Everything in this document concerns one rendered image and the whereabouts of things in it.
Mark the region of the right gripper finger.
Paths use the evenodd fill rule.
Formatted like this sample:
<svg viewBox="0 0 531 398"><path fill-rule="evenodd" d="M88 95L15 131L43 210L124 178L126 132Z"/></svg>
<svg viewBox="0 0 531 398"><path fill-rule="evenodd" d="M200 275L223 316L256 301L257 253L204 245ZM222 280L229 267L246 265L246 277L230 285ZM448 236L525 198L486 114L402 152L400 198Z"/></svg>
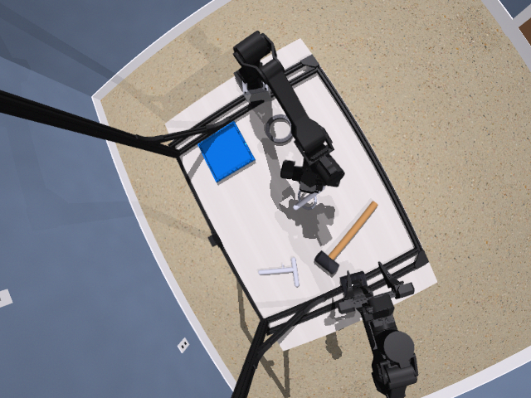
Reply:
<svg viewBox="0 0 531 398"><path fill-rule="evenodd" d="M379 269L381 270L382 272L382 276L383 278L385 279L385 282L387 284L387 287L390 289L392 286L395 286L395 285L398 285L398 284L402 284L404 283L403 281L398 281L397 279L395 279L388 271L387 269L382 265L382 263L380 261L378 261L378 265L379 265Z"/></svg>
<svg viewBox="0 0 531 398"><path fill-rule="evenodd" d="M352 281L351 281L351 276L350 276L350 273L349 271L347 271L347 295L345 298L342 298L342 300L344 301L345 299L351 299L351 298L354 298L354 293L353 293L353 286L352 286Z"/></svg>

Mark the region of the blue tray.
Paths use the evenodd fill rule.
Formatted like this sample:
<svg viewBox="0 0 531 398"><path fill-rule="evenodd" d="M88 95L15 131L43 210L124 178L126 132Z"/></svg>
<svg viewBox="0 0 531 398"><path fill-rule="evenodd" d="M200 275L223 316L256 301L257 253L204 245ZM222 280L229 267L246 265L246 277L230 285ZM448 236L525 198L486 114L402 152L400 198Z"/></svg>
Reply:
<svg viewBox="0 0 531 398"><path fill-rule="evenodd" d="M235 121L200 142L198 147L216 182L255 161Z"/></svg>

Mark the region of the grey cylindrical rod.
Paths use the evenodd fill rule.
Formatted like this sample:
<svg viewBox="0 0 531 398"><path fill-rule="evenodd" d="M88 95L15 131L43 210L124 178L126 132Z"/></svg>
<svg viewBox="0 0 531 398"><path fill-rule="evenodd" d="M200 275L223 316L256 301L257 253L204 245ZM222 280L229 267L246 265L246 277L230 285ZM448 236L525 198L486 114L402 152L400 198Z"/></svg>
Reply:
<svg viewBox="0 0 531 398"><path fill-rule="evenodd" d="M319 192L319 193L321 193L321 192ZM294 210L298 210L298 209L301 208L305 203L307 203L307 202L310 201L312 198L314 198L315 196L317 196L319 193L309 194L308 196L306 196L305 198L303 198L301 201L299 201L298 203L296 203L296 204L293 206L293 209L294 209Z"/></svg>

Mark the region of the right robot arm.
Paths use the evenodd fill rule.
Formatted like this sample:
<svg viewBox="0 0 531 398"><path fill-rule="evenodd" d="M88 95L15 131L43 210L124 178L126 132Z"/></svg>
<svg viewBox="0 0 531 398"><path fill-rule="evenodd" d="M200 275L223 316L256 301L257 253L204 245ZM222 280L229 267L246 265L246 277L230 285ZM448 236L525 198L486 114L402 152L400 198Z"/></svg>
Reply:
<svg viewBox="0 0 531 398"><path fill-rule="evenodd" d="M353 280L352 286L354 301L374 296L371 287L363 286L362 279ZM367 307L362 306L356 309L361 313L373 352L374 384L377 391L387 398L404 398L407 386L417 383L418 369L414 342L406 333L397 331L397 326L388 328L389 330L372 332L370 322L378 322L381 318L387 318L388 322L394 320L394 305L389 294L371 298L367 303L365 305ZM413 356L412 353L414 353Z"/></svg>

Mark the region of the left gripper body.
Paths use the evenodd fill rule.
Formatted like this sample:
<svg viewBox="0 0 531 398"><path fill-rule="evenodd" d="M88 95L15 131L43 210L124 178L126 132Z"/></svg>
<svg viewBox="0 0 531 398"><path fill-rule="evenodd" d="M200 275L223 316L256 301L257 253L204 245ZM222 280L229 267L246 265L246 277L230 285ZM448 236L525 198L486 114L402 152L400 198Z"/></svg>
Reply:
<svg viewBox="0 0 531 398"><path fill-rule="evenodd" d="M303 161L303 167L307 168L307 170L311 172L314 171L314 166L309 166L309 164L307 164L305 161ZM300 179L301 169L302 167L295 167L295 161L285 160L282 163L282 167L280 170L280 177L284 179L292 179L292 177L296 179ZM340 181L331 187L338 187L339 184L340 184Z"/></svg>

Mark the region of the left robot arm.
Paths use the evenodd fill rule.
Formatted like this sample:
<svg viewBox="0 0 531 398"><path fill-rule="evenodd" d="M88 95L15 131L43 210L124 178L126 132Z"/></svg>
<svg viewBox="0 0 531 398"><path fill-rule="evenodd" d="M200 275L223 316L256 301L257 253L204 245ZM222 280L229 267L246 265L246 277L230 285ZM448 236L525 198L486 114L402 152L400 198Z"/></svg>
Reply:
<svg viewBox="0 0 531 398"><path fill-rule="evenodd" d="M273 59L263 65L261 58L270 53L271 47ZM262 88L263 82L269 86L291 122L291 133L295 138L296 147L304 157L304 161L314 166L313 172L307 168L300 170L300 191L310 194L319 193L323 190L324 183L330 187L339 182L345 172L330 155L334 151L333 141L325 128L310 119L305 112L285 76L283 65L276 58L277 54L272 40L265 33L260 34L259 31L255 31L236 44L233 51L234 57L241 66L236 73L241 76L244 84L246 83L247 90ZM324 145L325 142L327 145ZM323 181L321 178L318 179L319 176Z"/></svg>

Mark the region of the black mallet with wooden handle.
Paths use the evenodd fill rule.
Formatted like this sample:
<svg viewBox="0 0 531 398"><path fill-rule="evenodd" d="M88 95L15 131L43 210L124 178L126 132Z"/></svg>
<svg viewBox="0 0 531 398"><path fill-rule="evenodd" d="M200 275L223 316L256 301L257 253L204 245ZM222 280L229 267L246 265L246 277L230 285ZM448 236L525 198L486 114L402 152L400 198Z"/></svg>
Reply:
<svg viewBox="0 0 531 398"><path fill-rule="evenodd" d="M351 227L348 233L343 237L343 239L335 246L329 255L326 255L323 251L320 251L314 261L319 265L325 268L331 274L334 274L338 268L339 264L334 261L337 255L342 251L347 243L353 238L353 236L358 232L364 222L371 216L373 211L377 208L378 204L375 201L372 201L364 213L358 218L355 224Z"/></svg>

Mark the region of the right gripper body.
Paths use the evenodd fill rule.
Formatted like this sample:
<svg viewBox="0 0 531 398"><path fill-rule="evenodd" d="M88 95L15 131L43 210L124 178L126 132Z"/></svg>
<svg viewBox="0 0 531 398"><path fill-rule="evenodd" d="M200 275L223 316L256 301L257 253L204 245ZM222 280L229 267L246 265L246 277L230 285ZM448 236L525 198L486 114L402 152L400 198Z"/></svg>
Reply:
<svg viewBox="0 0 531 398"><path fill-rule="evenodd" d="M414 294L414 292L415 292L415 289L412 283L408 283L408 284L402 283L402 284L392 286L391 291L389 292L378 294L378 295L375 295L369 298L363 298L357 301L354 301L353 298L345 299L343 302L337 303L337 307L338 307L339 313L341 314L351 313L351 312L354 312L356 308L360 308L362 306L365 306L365 304L368 304L367 302L370 298L377 298L377 297L383 296L384 294L389 294L391 299L392 298L399 299L399 298L404 298L406 296L412 295ZM395 323L395 319L393 321L388 322L387 318L381 318L378 320L378 322L375 322L375 323L370 322L370 325L371 325L372 331L376 332L376 331L381 331L384 329L395 327L396 323Z"/></svg>

